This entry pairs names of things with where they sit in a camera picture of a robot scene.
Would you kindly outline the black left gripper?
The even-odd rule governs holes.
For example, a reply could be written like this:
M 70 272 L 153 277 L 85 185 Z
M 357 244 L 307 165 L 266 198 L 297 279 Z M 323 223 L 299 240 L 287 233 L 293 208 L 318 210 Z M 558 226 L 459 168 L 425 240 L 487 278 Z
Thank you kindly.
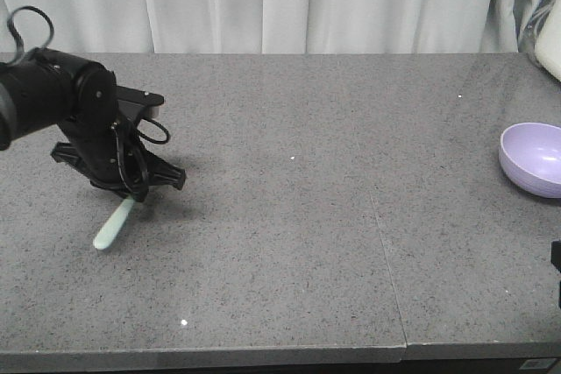
M 64 134 L 68 141 L 56 144 L 51 156 L 84 175 L 93 187 L 142 202 L 151 187 L 181 190 L 185 184 L 183 169 L 148 151 L 143 144 L 146 140 L 164 145 L 171 138 L 169 130 L 154 118 L 145 118 L 136 125 L 119 114 L 99 136 L 85 138 L 69 131 Z

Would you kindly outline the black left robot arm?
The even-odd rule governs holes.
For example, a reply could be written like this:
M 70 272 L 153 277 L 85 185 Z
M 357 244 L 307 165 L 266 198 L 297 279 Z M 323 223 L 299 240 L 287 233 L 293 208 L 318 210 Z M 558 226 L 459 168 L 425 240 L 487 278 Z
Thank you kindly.
M 142 202 L 154 186 L 183 188 L 186 174 L 144 143 L 138 126 L 152 123 L 162 95 L 117 84 L 101 63 L 35 49 L 1 66 L 1 148 L 52 125 L 67 138 L 51 152 L 93 187 Z

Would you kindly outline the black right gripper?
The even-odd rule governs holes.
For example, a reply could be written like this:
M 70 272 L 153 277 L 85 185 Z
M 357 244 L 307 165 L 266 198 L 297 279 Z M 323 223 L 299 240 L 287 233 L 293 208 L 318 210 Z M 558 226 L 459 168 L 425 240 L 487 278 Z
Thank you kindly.
M 558 272 L 561 272 L 561 241 L 560 240 L 556 240 L 551 243 L 550 262 L 557 269 Z

